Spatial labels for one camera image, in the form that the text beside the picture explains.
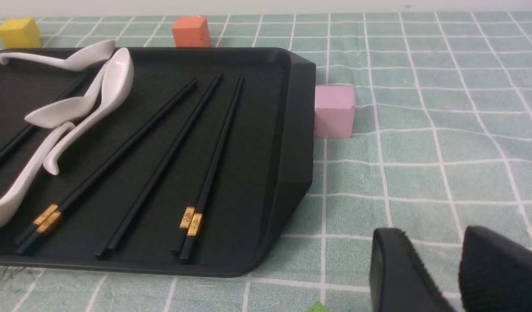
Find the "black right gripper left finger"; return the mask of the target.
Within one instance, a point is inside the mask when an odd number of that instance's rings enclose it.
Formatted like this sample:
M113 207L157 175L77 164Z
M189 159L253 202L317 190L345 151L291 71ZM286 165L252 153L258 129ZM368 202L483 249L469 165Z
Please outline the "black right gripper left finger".
M375 229L369 283L373 312L454 312L398 228Z

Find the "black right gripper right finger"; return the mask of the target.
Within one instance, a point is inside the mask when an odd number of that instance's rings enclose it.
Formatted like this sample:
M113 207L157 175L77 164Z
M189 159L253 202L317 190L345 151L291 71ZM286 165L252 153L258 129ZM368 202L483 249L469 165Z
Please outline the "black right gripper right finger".
M483 226L468 226L459 266L467 312L532 312L532 250Z

